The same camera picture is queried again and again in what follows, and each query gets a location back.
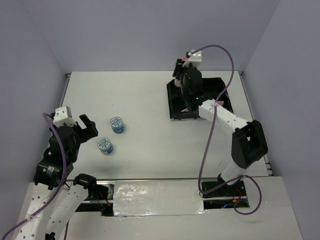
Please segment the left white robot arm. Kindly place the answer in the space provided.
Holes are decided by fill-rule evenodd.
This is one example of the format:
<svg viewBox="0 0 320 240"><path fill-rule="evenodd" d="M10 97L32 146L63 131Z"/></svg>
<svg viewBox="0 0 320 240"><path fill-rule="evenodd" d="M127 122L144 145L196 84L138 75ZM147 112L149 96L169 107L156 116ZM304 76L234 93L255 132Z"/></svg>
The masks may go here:
<svg viewBox="0 0 320 240"><path fill-rule="evenodd" d="M64 189L68 175L74 169L81 144L98 136L96 124L85 114L80 120L81 128L72 118L68 106L57 108L54 113L44 113L52 136L43 159L36 167L33 177L33 193L17 240L58 240L71 217L85 199L97 196L97 179L81 173L75 177L59 205L58 195Z"/></svg>

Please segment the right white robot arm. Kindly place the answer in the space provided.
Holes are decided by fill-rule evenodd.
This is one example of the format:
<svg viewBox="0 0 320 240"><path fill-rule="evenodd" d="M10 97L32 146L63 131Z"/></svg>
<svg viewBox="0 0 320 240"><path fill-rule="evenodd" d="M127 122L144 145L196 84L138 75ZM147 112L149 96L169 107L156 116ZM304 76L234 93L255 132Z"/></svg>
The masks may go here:
<svg viewBox="0 0 320 240"><path fill-rule="evenodd" d="M205 91L202 73L198 70L200 59L188 56L178 58L173 71L174 85L180 88L177 98L185 103L184 112L198 114L219 126L231 138L231 161L217 177L217 190L223 196L235 190L235 183L255 162L269 151L262 124L257 120L246 120L228 109L218 96Z"/></svg>

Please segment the pink capped crayon tube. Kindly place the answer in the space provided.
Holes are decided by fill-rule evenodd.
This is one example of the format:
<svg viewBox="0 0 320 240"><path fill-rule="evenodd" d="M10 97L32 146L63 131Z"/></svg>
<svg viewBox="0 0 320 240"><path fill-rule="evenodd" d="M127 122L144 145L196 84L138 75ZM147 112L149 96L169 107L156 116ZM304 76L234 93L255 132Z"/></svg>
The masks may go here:
<svg viewBox="0 0 320 240"><path fill-rule="evenodd" d="M175 79L174 80L174 85L177 87L177 88L181 88L182 87L182 82L178 79Z"/></svg>

